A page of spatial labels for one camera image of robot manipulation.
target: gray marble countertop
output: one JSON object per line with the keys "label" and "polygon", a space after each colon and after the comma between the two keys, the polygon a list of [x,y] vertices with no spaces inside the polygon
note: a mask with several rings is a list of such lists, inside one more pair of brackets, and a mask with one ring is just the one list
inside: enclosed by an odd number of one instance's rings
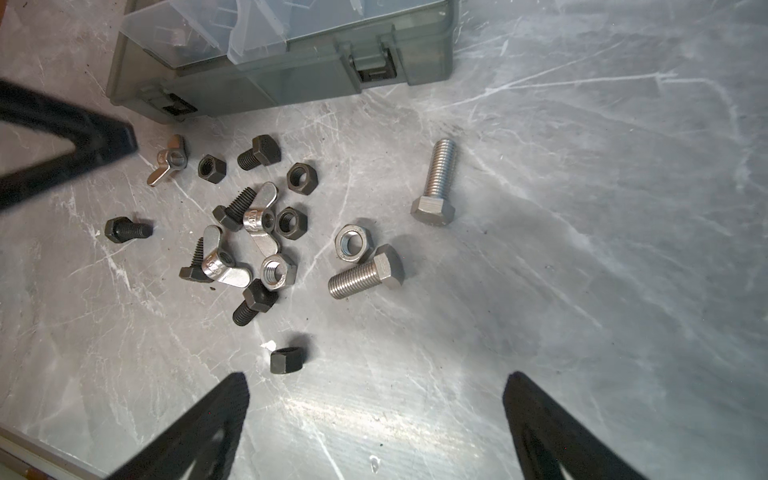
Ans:
{"label": "gray marble countertop", "polygon": [[[0,422],[109,472],[242,371],[233,478],[520,478],[501,394],[521,370],[649,478],[768,475],[767,3],[464,1],[448,81],[178,127],[104,97],[123,7],[10,0],[0,28],[2,77],[141,142],[2,214]],[[190,167],[149,188],[172,133]],[[241,171],[261,133],[283,161]],[[457,215],[436,229],[409,205],[444,136]],[[5,124],[0,144],[4,172],[66,148]],[[221,184],[196,175],[209,153]],[[285,173],[306,159],[321,184],[300,197]],[[211,210],[268,180],[310,231],[284,242],[296,285],[236,328],[239,289],[177,272]],[[154,235],[108,242],[118,215]],[[355,219],[400,252],[402,289],[330,297]],[[270,340],[310,361],[270,375]]]}

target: hex nut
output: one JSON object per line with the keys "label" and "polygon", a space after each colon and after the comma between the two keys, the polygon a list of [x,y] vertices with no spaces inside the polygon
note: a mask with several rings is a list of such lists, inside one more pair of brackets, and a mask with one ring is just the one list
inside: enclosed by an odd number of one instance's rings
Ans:
{"label": "hex nut", "polygon": [[261,282],[268,290],[282,290],[296,282],[296,263],[285,253],[267,257],[261,263]]}
{"label": "hex nut", "polygon": [[[349,241],[354,237],[359,237],[362,241],[360,250],[356,253],[349,250]],[[373,252],[373,237],[367,228],[360,225],[345,225],[336,234],[334,244],[336,245],[336,256],[345,262],[364,262]]]}
{"label": "hex nut", "polygon": [[214,279],[208,278],[202,268],[195,266],[183,266],[179,270],[179,278],[198,283],[212,283]]}
{"label": "hex nut", "polygon": [[261,280],[255,279],[243,290],[245,304],[255,312],[265,313],[277,301],[277,292],[268,290]]}
{"label": "hex nut", "polygon": [[298,346],[277,349],[270,355],[270,373],[285,375],[298,372],[304,364],[304,351]]}
{"label": "hex nut", "polygon": [[397,288],[406,279],[406,272],[402,268],[400,255],[392,248],[392,245],[386,243],[377,248],[376,253],[373,254],[373,262],[376,265],[379,280],[387,288]]}
{"label": "hex nut", "polygon": [[227,208],[224,205],[219,205],[214,208],[214,218],[230,232],[237,232],[239,229],[243,228],[242,223],[232,220],[230,216],[227,215]]}
{"label": "hex nut", "polygon": [[306,215],[293,207],[283,209],[277,214],[277,233],[288,240],[296,240],[306,233],[308,220]]}
{"label": "hex nut", "polygon": [[319,184],[317,170],[307,164],[293,164],[286,174],[286,179],[288,188],[302,195],[311,194]]}
{"label": "hex nut", "polygon": [[280,146],[270,135],[259,135],[253,138],[253,156],[262,165],[272,165],[279,162],[283,155]]}
{"label": "hex nut", "polygon": [[104,225],[104,236],[114,243],[123,243],[126,240],[122,240],[118,237],[115,227],[120,223],[133,223],[128,217],[117,217],[107,220],[107,224]]}
{"label": "hex nut", "polygon": [[226,175],[227,164],[213,155],[206,155],[197,164],[197,176],[212,184],[218,184]]}
{"label": "hex nut", "polygon": [[455,212],[455,208],[445,198],[421,196],[411,205],[411,215],[427,225],[448,225],[453,221]]}

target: threaded shaft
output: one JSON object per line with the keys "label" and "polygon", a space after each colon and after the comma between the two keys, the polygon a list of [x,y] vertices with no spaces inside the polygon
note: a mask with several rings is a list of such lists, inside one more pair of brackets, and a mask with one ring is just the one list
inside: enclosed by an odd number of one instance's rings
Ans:
{"label": "threaded shaft", "polygon": [[119,223],[114,226],[114,232],[125,240],[134,238],[149,238],[152,235],[152,226],[146,223]]}
{"label": "threaded shaft", "polygon": [[453,140],[443,138],[435,144],[427,184],[424,186],[425,197],[446,198],[448,196],[455,155],[456,143]]}
{"label": "threaded shaft", "polygon": [[243,170],[250,170],[261,165],[261,163],[256,159],[256,155],[253,154],[252,148],[249,148],[242,154],[237,155],[237,164],[240,165],[240,168]]}
{"label": "threaded shaft", "polygon": [[237,196],[234,202],[224,209],[224,212],[226,212],[227,216],[232,218],[232,220],[242,223],[245,210],[250,208],[254,198],[256,198],[256,191],[251,187],[246,187],[246,189]]}
{"label": "threaded shaft", "polygon": [[380,285],[381,282],[376,264],[368,262],[332,276],[331,280],[328,280],[328,291],[333,298],[341,300]]}
{"label": "threaded shaft", "polygon": [[243,300],[243,302],[232,314],[232,321],[235,322],[235,325],[245,326],[248,325],[251,320],[253,320],[257,313],[258,312],[256,310],[251,310],[248,308],[247,303],[245,303],[245,300]]}
{"label": "threaded shaft", "polygon": [[203,268],[203,237],[197,239],[197,246],[194,248],[192,263],[190,263],[190,267],[196,266]]}

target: toolbox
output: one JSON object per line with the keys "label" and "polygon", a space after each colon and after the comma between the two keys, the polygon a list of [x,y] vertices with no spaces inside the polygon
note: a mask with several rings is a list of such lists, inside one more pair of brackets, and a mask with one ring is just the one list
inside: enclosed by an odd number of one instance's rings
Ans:
{"label": "toolbox", "polygon": [[107,85],[156,122],[445,80],[458,0],[128,0]]}

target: silver bolt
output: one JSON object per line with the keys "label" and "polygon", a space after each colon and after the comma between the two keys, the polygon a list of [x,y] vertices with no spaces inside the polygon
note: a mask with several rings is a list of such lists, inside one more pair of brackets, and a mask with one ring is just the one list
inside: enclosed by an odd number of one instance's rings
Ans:
{"label": "silver bolt", "polygon": [[451,187],[456,143],[443,138],[432,150],[432,163],[424,186],[424,194],[413,201],[411,215],[428,225],[448,225],[453,221],[455,209],[448,202]]}
{"label": "silver bolt", "polygon": [[397,288],[405,276],[400,257],[387,243],[376,249],[368,263],[332,276],[328,280],[328,291],[333,298],[341,300],[382,283],[390,289]]}

